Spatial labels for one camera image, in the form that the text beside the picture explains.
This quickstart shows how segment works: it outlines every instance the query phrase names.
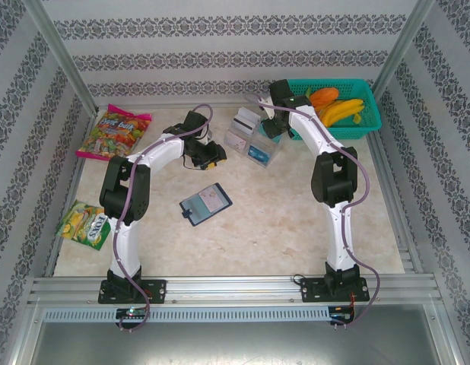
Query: purple cable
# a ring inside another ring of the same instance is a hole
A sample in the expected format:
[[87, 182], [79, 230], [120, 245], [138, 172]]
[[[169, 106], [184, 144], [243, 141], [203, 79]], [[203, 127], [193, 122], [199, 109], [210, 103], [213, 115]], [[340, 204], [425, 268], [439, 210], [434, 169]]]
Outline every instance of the purple cable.
[[[159, 141], [154, 142], [153, 144], [151, 144], [150, 146], [148, 146], [147, 148], [145, 148], [142, 151], [142, 153], [135, 159], [135, 162], [132, 165], [132, 171], [130, 173], [129, 190], [127, 191], [127, 197], [125, 199], [125, 205], [123, 207], [123, 211], [122, 211], [122, 214], [120, 215], [120, 218], [116, 222], [115, 233], [113, 234], [113, 255], [115, 256], [115, 260], [116, 260], [117, 264], [119, 265], [120, 270], [122, 270], [123, 275], [127, 278], [127, 280], [130, 282], [130, 284], [132, 284], [132, 286], [135, 289], [137, 289], [140, 292], [140, 294], [142, 294], [142, 296], [145, 299], [145, 316], [144, 316], [144, 319], [142, 320], [142, 322], [140, 322], [138, 325], [136, 325], [136, 327], [129, 329], [128, 330], [129, 332], [134, 332], [134, 331], [137, 331], [138, 329], [140, 329], [147, 322], [149, 312], [151, 311], [151, 304], [149, 303], [149, 298], [148, 298], [147, 294], [142, 290], [142, 288], [140, 286], [137, 285], [137, 283], [135, 283], [135, 281], [132, 280], [132, 277], [127, 273], [126, 269], [122, 265], [122, 260], [119, 257], [119, 253], [118, 253], [117, 247], [116, 247], [117, 236], [118, 236], [119, 231], [120, 231], [120, 224], [123, 222], [125, 216], [127, 215], [127, 211], [129, 210], [129, 206], [130, 206], [130, 198], [132, 197], [132, 188], [134, 186], [135, 169], [137, 168], [138, 163], [145, 156], [145, 154], [147, 152], [149, 152], [150, 150], [152, 150], [153, 148], [156, 148], [157, 146], [159, 146], [163, 143], [166, 143], [168, 141], [172, 141], [173, 139], [186, 137], [187, 135], [192, 135], [196, 132], [202, 131], [204, 127], [208, 126], [208, 124], [211, 121], [211, 118], [213, 118], [213, 108], [211, 108], [210, 105], [208, 105], [208, 104], [199, 104], [192, 111], [195, 112], [199, 108], [203, 108], [203, 107], [208, 108], [210, 110], [210, 116], [208, 117], [205, 124], [203, 124], [201, 127], [198, 127], [197, 129], [193, 129], [192, 131], [181, 133], [180, 135], [173, 135], [172, 137], [169, 137], [169, 138], [166, 138], [166, 139], [160, 139]], [[127, 329], [127, 328], [122, 327], [122, 322], [123, 322], [124, 318], [125, 317], [122, 317], [119, 321], [120, 331], [124, 331], [124, 330]]]
[[[248, 98], [249, 95], [253, 95], [255, 97], [257, 97], [257, 100], [252, 100], [250, 98]], [[291, 109], [291, 108], [285, 108], [283, 106], [274, 106], [274, 105], [269, 105], [269, 104], [264, 104], [264, 103], [261, 103], [260, 100], [262, 100], [262, 98], [258, 95], [258, 94], [255, 94], [255, 93], [248, 93], [248, 94], [244, 94], [243, 97], [245, 98], [245, 100], [247, 100], [248, 102], [250, 103], [254, 103], [254, 104], [257, 104], [259, 106], [262, 106], [264, 108], [269, 108], [269, 109], [274, 109], [274, 110], [283, 110], [283, 111], [286, 111], [286, 112], [290, 112], [290, 113], [297, 113], [301, 116], [304, 116], [306, 118], [308, 118], [309, 120], [313, 121], [313, 124], [318, 128], [319, 130], [319, 133], [323, 136], [323, 138], [325, 139], [326, 143], [328, 143], [331, 147], [333, 147], [335, 150], [337, 150], [338, 152], [340, 152], [341, 154], [343, 154], [344, 156], [348, 157], [351, 161], [353, 161], [357, 166], [358, 168], [360, 169], [360, 171], [362, 172], [362, 174], [364, 175], [364, 178], [365, 178], [365, 192], [364, 194], [362, 195], [362, 197], [360, 199], [358, 199], [357, 201], [353, 202], [353, 203], [349, 203], [347, 204], [346, 206], [343, 207], [343, 209], [341, 210], [341, 219], [342, 219], [342, 223], [341, 223], [341, 238], [343, 239], [343, 244], [345, 246], [345, 249], [347, 250], [347, 253], [348, 255], [357, 263], [359, 264], [360, 266], [363, 266], [367, 269], [369, 269], [371, 272], [373, 272], [373, 274], [375, 275], [375, 278], [376, 278], [376, 287], [375, 287], [375, 292], [373, 293], [373, 296], [370, 298], [370, 301], [369, 303], [367, 304], [367, 306], [365, 307], [365, 309], [362, 311], [362, 313], [356, 318], [354, 319], [353, 322], [349, 323], [348, 326], [351, 326], [351, 325], [354, 325], [356, 322], [358, 322], [360, 320], [360, 318], [362, 318], [364, 316], [364, 314], [370, 309], [370, 307], [372, 306], [373, 302], [375, 301], [375, 299], [377, 298], [377, 294], [379, 293], [379, 290], [380, 290], [380, 276], [379, 276], [379, 273], [377, 272], [377, 270], [367, 264], [364, 264], [362, 261], [358, 260], [353, 252], [350, 250], [350, 248], [348, 247], [348, 242], [347, 242], [347, 237], [345, 235], [345, 211], [351, 207], [354, 207], [355, 205], [359, 205], [361, 202], [363, 202], [367, 196], [369, 195], [369, 192], [370, 192], [370, 178], [369, 178], [369, 175], [367, 173], [367, 171], [365, 170], [364, 166], [361, 164], [361, 162], [359, 160], [357, 160], [355, 157], [353, 157], [351, 154], [349, 154], [348, 152], [342, 150], [340, 147], [334, 145], [331, 140], [329, 139], [329, 137], [326, 135], [326, 133], [323, 131], [322, 129], [322, 126], [309, 114], [306, 114], [305, 112], [301, 112], [299, 110], [296, 110], [296, 109]]]

